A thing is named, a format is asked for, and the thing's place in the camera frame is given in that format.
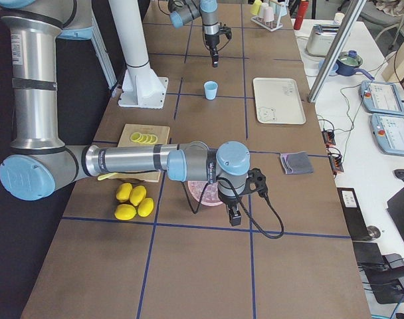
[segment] white table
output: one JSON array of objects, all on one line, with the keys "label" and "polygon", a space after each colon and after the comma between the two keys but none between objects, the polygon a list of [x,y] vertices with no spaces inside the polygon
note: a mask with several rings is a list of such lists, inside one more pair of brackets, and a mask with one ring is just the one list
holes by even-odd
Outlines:
[{"label": "white table", "polygon": [[[331,21],[305,19],[299,31],[295,31],[298,47],[304,62],[308,83],[313,85],[318,73],[318,62],[322,58],[312,57],[305,51],[305,46],[314,24],[330,24]],[[362,57],[362,68],[373,70],[385,62],[381,51],[371,37],[363,22],[356,22],[351,35],[344,47],[344,51],[356,50]],[[375,80],[384,81],[381,76],[386,63],[378,70],[372,71]],[[363,80],[364,75],[329,76],[316,101],[316,112],[331,121],[335,128],[349,130],[351,122],[346,116],[347,104],[340,93],[340,89],[347,86],[356,86]],[[403,88],[398,84],[399,93],[404,100]],[[381,231],[380,238],[374,240],[379,245],[383,255],[398,253],[404,257],[404,242],[387,212],[387,200],[396,194],[404,183],[397,179],[393,170],[404,168],[404,157],[386,155],[379,149],[370,126],[370,114],[360,106],[359,88],[344,90],[350,101],[349,114],[352,118],[358,110],[354,121],[344,158],[344,173],[338,174],[335,181],[337,187],[352,187],[360,204],[366,225],[374,225]],[[325,123],[325,128],[332,128]],[[337,148],[344,153],[348,133],[336,132]],[[376,302],[373,293],[366,293],[372,314],[389,316],[393,305],[380,305]],[[404,304],[399,310],[404,312]]]}]

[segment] gray cloth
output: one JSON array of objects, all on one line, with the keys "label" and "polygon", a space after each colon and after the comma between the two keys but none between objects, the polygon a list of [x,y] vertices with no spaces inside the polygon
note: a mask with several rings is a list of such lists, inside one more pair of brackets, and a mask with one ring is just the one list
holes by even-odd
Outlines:
[{"label": "gray cloth", "polygon": [[308,158],[306,152],[282,153],[280,161],[282,162],[285,174],[296,175],[314,172],[310,158]]}]

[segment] blue pot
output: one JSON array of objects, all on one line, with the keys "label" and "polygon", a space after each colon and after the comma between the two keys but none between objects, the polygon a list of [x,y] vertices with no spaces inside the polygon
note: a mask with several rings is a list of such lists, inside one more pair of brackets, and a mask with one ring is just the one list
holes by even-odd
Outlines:
[{"label": "blue pot", "polygon": [[356,51],[348,51],[348,52],[342,52],[336,63],[338,64],[338,69],[336,73],[344,76],[351,76],[354,75],[357,72],[361,72],[364,75],[367,76],[369,80],[375,80],[375,78],[368,73],[368,71],[359,68],[363,64],[363,59],[357,55]]}]

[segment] wooden cutting board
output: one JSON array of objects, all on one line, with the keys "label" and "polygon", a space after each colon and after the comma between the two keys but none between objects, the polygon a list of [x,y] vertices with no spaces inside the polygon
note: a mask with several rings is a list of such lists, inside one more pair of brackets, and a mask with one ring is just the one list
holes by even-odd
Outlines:
[{"label": "wooden cutting board", "polygon": [[[118,142],[119,148],[127,148],[132,146],[148,146],[149,144],[139,144],[132,142],[130,137],[133,133],[139,132],[142,134],[155,134],[157,136],[156,144],[166,144],[168,142],[169,136],[169,126],[155,126],[155,125],[140,125],[140,124],[125,124],[124,130],[122,131],[120,140]],[[158,182],[161,177],[160,171],[155,171],[151,173],[139,173],[139,174],[124,174],[118,173],[111,177],[110,179],[139,179],[141,181]]]}]

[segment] tray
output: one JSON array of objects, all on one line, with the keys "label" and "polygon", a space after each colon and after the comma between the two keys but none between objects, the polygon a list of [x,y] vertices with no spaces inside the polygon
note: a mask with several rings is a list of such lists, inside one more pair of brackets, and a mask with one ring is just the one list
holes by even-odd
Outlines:
[{"label": "tray", "polygon": [[263,124],[304,124],[306,116],[292,78],[254,78],[256,118]]}]

